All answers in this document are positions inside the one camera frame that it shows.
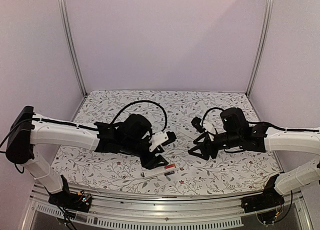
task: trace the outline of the white plastic part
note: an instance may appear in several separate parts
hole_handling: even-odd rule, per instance
[[[274,189],[280,195],[284,195],[293,189],[319,181],[320,168],[317,167],[319,163],[320,156],[317,156],[313,160],[298,166],[294,170],[281,173],[275,181]]]
[[[149,148],[150,152],[153,152],[160,144],[168,141],[168,135],[165,131],[158,131],[154,135],[152,135],[150,139],[151,146]]]
[[[34,118],[51,119],[36,114]],[[99,143],[98,131],[87,130],[76,126],[61,125],[44,121],[32,121],[34,129],[31,130],[30,143],[55,144],[84,148],[94,151]],[[82,124],[91,128],[97,128],[93,124]]]
[[[145,179],[149,179],[149,178],[157,177],[160,175],[164,175],[166,173],[173,172],[177,169],[178,169],[178,166],[175,163],[172,163],[167,166],[161,166],[151,170],[146,169],[142,171],[142,175]]]
[[[266,151],[294,151],[320,155],[320,132],[280,131],[269,127],[266,134]]]
[[[205,128],[205,130],[207,130],[207,132],[214,134],[214,129],[215,126],[213,126],[211,123],[204,121],[203,122],[203,127]],[[215,137],[213,135],[209,134],[209,138],[211,141],[215,140]]]
[[[34,159],[28,160],[26,163],[21,164],[35,180],[38,180],[51,194],[56,194],[62,191],[63,182],[50,164],[40,155],[37,150],[33,150]]]

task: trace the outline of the white panel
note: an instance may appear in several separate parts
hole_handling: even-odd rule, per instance
[[[245,92],[266,0],[66,0],[86,87]]]
[[[58,0],[0,0],[0,139],[25,105],[70,120],[81,101]],[[56,147],[40,153],[52,161]],[[34,181],[0,155],[0,228],[17,230]]]
[[[262,120],[287,127],[320,126],[319,29],[319,0],[274,0],[251,96]],[[291,152],[279,156],[285,170],[313,157]],[[320,225],[319,190],[319,184],[302,189],[314,227]]]

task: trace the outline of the cable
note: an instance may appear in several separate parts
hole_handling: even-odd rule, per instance
[[[243,153],[245,152],[246,150],[238,150],[238,151],[226,151],[224,149],[224,152],[227,153],[227,154],[237,154],[237,153]]]
[[[206,119],[206,116],[208,115],[208,113],[212,110],[220,110],[220,111],[224,111],[224,109],[222,109],[221,107],[212,107],[210,109],[208,109],[205,114],[202,117],[202,122],[201,122],[201,127],[204,127],[204,121]]]
[[[24,167],[22,167],[22,170],[20,170],[20,169],[18,168],[17,164],[14,164],[14,166],[15,166],[15,169],[16,169],[20,174],[23,174],[23,173],[25,172],[25,168],[24,168]]]
[[[73,224],[73,222],[70,220],[70,212],[62,209],[58,204],[56,204],[56,206],[60,209],[60,211],[63,213],[63,218],[64,218],[64,222],[66,223],[66,227],[70,230],[72,230],[71,227],[68,226],[68,224],[71,224],[71,226],[73,227],[74,230],[77,230],[77,228],[75,227],[75,225]]]
[[[157,107],[159,107],[162,112],[163,112],[163,115],[164,115],[164,127],[162,129],[162,132],[167,128],[167,124],[168,124],[168,118],[167,118],[167,113],[165,111],[165,109],[157,102],[155,101],[151,101],[151,100],[138,100],[138,101],[133,101],[131,103],[129,103],[128,105],[124,106],[116,115],[115,117],[113,118],[113,120],[111,121],[110,125],[114,124],[115,121],[117,120],[117,118],[120,116],[121,113],[123,113],[123,111],[125,109],[127,109],[128,107],[132,106],[132,105],[135,105],[135,104],[140,104],[140,103],[150,103],[150,104],[154,104],[156,105]]]
[[[286,211],[285,215],[284,215],[281,219],[279,219],[278,221],[276,220],[274,223],[278,223],[278,222],[282,221],[283,219],[285,219],[285,217],[286,217],[286,216],[289,214],[289,212],[290,212],[290,209],[291,209],[293,200],[294,200],[294,193],[291,191],[291,200],[290,200],[290,205],[289,205],[288,211]]]
[[[269,127],[273,127],[274,129],[284,131],[284,132],[312,132],[312,133],[319,133],[320,129],[306,129],[306,128],[283,128],[276,125],[273,125],[267,121],[248,121],[249,124],[266,124]]]
[[[28,118],[28,119],[25,119],[25,120],[22,120],[20,122],[18,122],[15,126],[13,126],[9,133],[4,137],[4,139],[2,140],[2,142],[0,143],[0,149],[1,147],[4,145],[4,143],[6,142],[6,140],[9,138],[9,136],[23,123],[25,122],[28,122],[28,121],[32,121],[32,120],[35,120],[35,121],[39,121],[40,118]]]
[[[275,215],[272,219],[269,219],[269,220],[264,221],[263,219],[259,219],[258,214],[256,214],[256,218],[257,218],[257,219],[259,220],[259,222],[260,222],[261,224],[263,224],[264,226],[276,224],[276,223],[282,221],[282,220],[285,219],[285,217],[289,214],[290,209],[291,209],[291,206],[292,206],[292,203],[293,203],[293,199],[294,199],[294,194],[293,194],[293,192],[291,191],[291,200],[290,200],[289,208],[288,208],[288,210],[286,211],[285,215],[284,215],[281,219],[277,220],[279,215]]]
[[[86,129],[86,130],[91,130],[91,131],[98,131],[98,128],[90,127],[90,126],[85,126],[81,124],[77,124],[74,122],[69,122],[69,121],[59,121],[59,120],[53,120],[53,119],[48,119],[48,118],[42,118],[41,122],[45,123],[52,123],[52,124],[61,124],[61,125],[66,125],[66,126],[72,126],[72,127],[77,127],[80,129]]]

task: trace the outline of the patterned table surface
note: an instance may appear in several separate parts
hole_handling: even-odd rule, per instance
[[[188,92],[188,91],[93,91],[85,100],[75,121],[109,123],[126,104],[137,100],[152,100],[161,104],[168,115],[168,131],[174,131],[177,140],[166,147],[162,155],[179,170],[169,176],[144,179],[138,157],[97,153],[86,149],[61,146],[52,167],[75,184],[94,188],[132,193],[160,195],[219,195],[262,190],[269,176],[279,171],[274,155],[270,152],[225,153],[219,151],[216,159],[205,161],[188,154],[199,133],[191,120],[202,118],[212,107],[241,108],[248,121],[257,116],[241,93]],[[153,132],[164,124],[162,111],[150,104],[133,105],[125,110],[118,121],[130,113],[142,114],[152,123]],[[214,123],[218,132],[224,131],[219,112],[211,112],[206,120]]]

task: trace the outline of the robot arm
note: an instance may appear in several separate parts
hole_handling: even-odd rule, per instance
[[[248,122],[243,111],[234,107],[223,110],[220,117],[225,132],[219,134],[214,134],[214,127],[204,119],[195,117],[192,120],[204,140],[198,142],[197,138],[193,142],[196,146],[188,151],[189,154],[208,160],[210,156],[216,158],[219,150],[239,147],[242,151],[260,153],[293,151],[317,155],[294,170],[272,176],[262,194],[244,197],[242,207],[245,212],[275,207],[283,203],[284,194],[320,180],[320,129],[289,129],[267,122]]]
[[[62,208],[88,212],[92,201],[89,193],[71,193],[67,180],[59,176],[34,147],[54,144],[88,149],[101,153],[123,153],[140,157],[147,169],[167,165],[156,154],[175,141],[173,132],[160,131],[146,136],[151,123],[141,115],[132,114],[124,122],[80,124],[44,117],[26,106],[12,124],[8,135],[6,157],[28,170],[49,193],[49,203]]]
[[[317,155],[311,161],[281,173],[276,178],[274,189],[280,195],[320,180],[320,131],[313,131],[282,131],[273,127],[267,129],[267,136],[264,138],[266,151],[294,151]]]

